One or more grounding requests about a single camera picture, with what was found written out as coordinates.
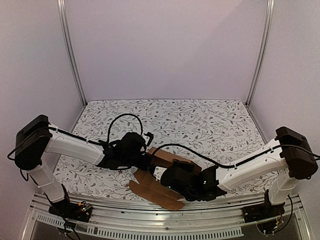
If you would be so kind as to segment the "brown cardboard box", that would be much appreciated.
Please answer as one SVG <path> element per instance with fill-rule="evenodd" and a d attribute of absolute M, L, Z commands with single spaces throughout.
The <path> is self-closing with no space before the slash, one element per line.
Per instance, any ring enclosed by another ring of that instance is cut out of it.
<path fill-rule="evenodd" d="M 183 191 L 202 168 L 189 159 L 155 147 L 147 155 L 151 157 L 150 166 L 134 172 L 135 179 L 129 182 L 129 189 L 166 210 L 182 209 L 185 206 Z"/>

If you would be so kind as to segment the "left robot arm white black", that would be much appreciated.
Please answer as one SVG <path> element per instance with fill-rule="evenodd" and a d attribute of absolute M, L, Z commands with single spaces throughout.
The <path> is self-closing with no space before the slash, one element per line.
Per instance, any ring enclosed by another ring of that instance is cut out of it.
<path fill-rule="evenodd" d="M 51 124 L 49 118 L 41 114 L 17 132 L 15 147 L 7 158 L 35 181 L 63 217 L 70 217 L 75 211 L 74 205 L 42 157 L 44 154 L 67 156 L 112 171 L 132 167 L 148 169 L 147 148 L 154 139 L 151 132 L 127 132 L 114 141 L 110 136 L 109 129 L 106 140 L 90 140 Z"/>

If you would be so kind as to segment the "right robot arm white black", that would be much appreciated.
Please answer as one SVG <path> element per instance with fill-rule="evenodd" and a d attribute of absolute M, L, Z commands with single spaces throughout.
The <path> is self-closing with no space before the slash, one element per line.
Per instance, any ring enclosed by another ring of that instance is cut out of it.
<path fill-rule="evenodd" d="M 269 218 L 284 213 L 287 196 L 298 181 L 310 179 L 316 173 L 319 159 L 304 135 L 283 126 L 265 146 L 229 165 L 215 164 L 200 173 L 193 173 L 175 163 L 170 167 L 155 167 L 152 175 L 162 186 L 181 194 L 186 201 L 208 202 L 245 182 L 281 171 L 275 183 L 265 191 L 264 202 L 243 209 L 246 215 Z"/>

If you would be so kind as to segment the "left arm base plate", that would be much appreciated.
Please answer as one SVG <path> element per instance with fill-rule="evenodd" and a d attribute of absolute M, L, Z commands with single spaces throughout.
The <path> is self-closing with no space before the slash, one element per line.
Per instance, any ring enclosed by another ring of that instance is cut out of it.
<path fill-rule="evenodd" d="M 63 219 L 88 223 L 93 211 L 93 205 L 85 201 L 72 203 L 67 199 L 51 203 L 48 212 Z"/>

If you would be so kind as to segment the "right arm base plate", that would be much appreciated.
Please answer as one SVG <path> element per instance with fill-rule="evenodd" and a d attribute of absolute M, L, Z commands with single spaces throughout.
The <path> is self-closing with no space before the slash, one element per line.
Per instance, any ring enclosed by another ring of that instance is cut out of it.
<path fill-rule="evenodd" d="M 245 206 L 241 211 L 245 223 L 265 220 L 285 213 L 284 204 L 268 205 L 266 203 Z"/>

